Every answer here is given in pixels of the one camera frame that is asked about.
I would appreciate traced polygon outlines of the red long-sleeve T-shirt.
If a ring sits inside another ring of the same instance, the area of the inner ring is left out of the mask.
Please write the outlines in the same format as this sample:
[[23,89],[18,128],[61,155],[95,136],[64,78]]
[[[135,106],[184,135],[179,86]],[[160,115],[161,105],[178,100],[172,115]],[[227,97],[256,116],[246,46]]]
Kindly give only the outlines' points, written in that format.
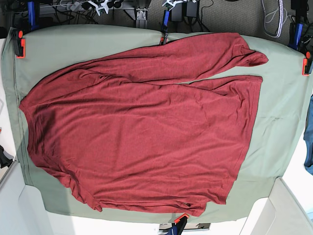
[[267,63],[237,33],[203,34],[61,69],[21,101],[32,162],[103,208],[201,215],[249,149]]

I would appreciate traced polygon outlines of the blue clamp top middle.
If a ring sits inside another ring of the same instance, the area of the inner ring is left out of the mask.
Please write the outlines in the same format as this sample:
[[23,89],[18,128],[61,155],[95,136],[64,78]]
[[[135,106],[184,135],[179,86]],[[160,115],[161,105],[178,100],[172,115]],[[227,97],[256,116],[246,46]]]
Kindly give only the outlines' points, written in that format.
[[169,10],[164,10],[162,25],[161,25],[161,33],[162,37],[160,39],[159,45],[165,45],[168,39],[168,20],[169,20]]

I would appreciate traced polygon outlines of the blue orange clamp bottom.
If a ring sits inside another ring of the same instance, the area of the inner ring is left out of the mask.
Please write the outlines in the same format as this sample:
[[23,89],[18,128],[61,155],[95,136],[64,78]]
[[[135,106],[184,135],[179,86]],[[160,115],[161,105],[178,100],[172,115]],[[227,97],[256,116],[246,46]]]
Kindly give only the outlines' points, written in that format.
[[178,217],[174,221],[174,223],[172,223],[172,227],[168,229],[167,235],[181,235],[187,224],[188,219],[189,215],[186,213]]

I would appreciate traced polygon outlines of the green table cloth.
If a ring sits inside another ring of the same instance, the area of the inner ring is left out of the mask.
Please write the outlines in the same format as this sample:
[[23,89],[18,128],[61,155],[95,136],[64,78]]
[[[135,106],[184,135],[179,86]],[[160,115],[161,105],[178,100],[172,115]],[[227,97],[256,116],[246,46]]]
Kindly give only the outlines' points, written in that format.
[[[19,110],[20,101],[45,76],[72,64],[101,58],[137,47],[157,45],[155,30],[112,25],[64,25],[26,34],[26,57],[17,59],[11,38],[0,47],[4,111],[9,123],[0,123],[14,139],[22,180],[36,187],[45,209],[63,215],[125,222],[166,223],[173,214],[104,209],[94,211],[77,201],[68,188],[34,166],[27,153],[28,126]],[[225,205],[208,203],[205,212],[191,222],[224,222],[246,217],[255,201],[267,197],[274,180],[289,169],[289,163],[305,127],[313,89],[312,76],[303,76],[303,55],[272,41],[245,36],[253,50],[268,62],[257,67],[234,67],[220,77],[253,74],[263,78],[258,113],[246,158]]]

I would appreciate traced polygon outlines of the white power strip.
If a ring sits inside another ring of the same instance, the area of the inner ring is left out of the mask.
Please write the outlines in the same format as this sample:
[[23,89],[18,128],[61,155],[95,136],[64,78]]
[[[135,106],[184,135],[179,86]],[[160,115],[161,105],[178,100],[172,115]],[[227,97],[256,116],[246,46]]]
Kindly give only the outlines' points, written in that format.
[[59,5],[67,11],[78,12],[82,10],[82,1],[79,0],[60,0]]

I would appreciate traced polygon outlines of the blue cloth right edge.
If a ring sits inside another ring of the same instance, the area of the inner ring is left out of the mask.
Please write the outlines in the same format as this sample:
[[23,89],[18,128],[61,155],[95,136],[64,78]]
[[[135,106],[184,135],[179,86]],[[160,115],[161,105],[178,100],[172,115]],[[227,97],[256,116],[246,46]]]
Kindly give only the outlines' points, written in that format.
[[313,96],[311,96],[308,113],[307,113],[307,121],[306,128],[303,137],[306,147],[307,154],[304,162],[304,167],[307,172],[311,175],[313,174]]

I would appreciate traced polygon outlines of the orange black clamp left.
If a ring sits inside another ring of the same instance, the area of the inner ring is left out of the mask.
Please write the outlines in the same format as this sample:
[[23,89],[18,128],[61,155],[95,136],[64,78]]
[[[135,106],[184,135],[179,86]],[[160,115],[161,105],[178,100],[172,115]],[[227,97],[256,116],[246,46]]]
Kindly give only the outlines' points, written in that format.
[[13,47],[15,56],[19,59],[25,58],[25,39],[23,38],[23,32],[18,29],[12,31]]

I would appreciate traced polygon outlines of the black clamp left edge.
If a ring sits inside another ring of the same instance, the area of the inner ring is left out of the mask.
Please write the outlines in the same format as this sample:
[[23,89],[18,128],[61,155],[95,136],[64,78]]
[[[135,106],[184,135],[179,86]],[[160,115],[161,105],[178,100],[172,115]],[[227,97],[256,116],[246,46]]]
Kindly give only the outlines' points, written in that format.
[[9,159],[5,156],[4,148],[0,146],[0,168],[2,169],[4,167],[10,167],[12,162],[13,162],[12,159]]

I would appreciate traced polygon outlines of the white bin bottom right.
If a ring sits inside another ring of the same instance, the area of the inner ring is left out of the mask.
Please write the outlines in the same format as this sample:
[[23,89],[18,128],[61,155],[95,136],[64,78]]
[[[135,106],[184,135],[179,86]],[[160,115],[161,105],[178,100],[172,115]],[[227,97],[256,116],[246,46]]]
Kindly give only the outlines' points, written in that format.
[[268,197],[257,200],[242,235],[311,235],[313,223],[284,180],[275,180]]

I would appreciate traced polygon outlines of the white bin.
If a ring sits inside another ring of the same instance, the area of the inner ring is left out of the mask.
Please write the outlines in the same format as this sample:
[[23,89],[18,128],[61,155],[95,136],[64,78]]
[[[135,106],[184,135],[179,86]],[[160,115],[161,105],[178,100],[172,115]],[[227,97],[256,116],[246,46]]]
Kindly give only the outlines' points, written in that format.
[[257,200],[242,235],[311,235],[313,223],[284,180],[275,180],[268,197]]
[[40,191],[24,182],[19,162],[0,180],[2,235],[74,235],[70,217],[46,211]]

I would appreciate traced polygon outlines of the orange clamp right edge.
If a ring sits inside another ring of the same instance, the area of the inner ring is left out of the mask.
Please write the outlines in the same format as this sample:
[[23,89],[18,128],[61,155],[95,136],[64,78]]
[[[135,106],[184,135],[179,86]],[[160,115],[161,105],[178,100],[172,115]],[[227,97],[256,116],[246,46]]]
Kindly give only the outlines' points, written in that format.
[[305,58],[303,59],[302,75],[309,76],[313,71],[313,54],[309,51],[306,52]]

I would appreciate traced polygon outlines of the white bin bottom left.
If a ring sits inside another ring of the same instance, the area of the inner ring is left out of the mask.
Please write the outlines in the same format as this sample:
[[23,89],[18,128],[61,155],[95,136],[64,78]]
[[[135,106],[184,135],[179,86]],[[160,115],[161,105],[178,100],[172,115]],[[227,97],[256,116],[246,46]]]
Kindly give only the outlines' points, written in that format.
[[19,162],[0,180],[2,235],[74,235],[70,217],[46,211],[40,191],[24,182]]

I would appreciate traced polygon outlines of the blue clamp top right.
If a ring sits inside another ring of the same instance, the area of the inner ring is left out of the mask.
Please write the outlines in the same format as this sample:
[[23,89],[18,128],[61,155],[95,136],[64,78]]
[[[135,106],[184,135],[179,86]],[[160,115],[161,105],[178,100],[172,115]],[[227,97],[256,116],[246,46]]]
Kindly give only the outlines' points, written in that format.
[[291,23],[290,24],[290,39],[289,47],[299,51],[300,39],[302,34],[303,24],[302,23]]

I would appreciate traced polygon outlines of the blue clamp top left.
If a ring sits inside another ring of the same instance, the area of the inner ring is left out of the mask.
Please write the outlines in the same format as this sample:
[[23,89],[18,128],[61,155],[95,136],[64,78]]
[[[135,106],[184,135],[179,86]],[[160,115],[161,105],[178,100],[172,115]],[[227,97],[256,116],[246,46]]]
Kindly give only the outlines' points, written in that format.
[[40,4],[34,0],[29,0],[27,2],[27,12],[30,31],[34,31],[39,27]]

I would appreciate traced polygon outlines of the metal table leg bracket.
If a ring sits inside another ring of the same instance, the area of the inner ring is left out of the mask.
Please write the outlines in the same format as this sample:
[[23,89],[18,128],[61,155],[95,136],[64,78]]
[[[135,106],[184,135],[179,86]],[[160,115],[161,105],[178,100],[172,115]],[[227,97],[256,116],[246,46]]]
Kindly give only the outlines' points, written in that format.
[[135,26],[136,28],[147,28],[147,11],[148,9],[137,9],[135,11]]

